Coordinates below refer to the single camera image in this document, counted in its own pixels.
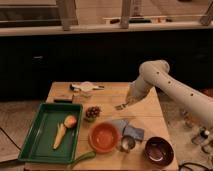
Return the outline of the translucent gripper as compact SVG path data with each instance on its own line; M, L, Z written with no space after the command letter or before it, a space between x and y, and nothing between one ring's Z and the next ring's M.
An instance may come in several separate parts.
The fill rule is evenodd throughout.
M126 98L125 98L125 105L131 106L131 105L138 103L139 101L140 101L140 99L138 97L135 97L130 92L128 92L126 95Z

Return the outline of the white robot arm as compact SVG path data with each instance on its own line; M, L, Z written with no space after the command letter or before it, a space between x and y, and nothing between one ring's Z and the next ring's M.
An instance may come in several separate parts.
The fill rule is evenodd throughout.
M190 111L206 128L213 128L213 98L175 80L168 72L165 60L146 61L139 67L139 76L130 84L126 103L135 104L144 99L152 87L158 87L174 101Z

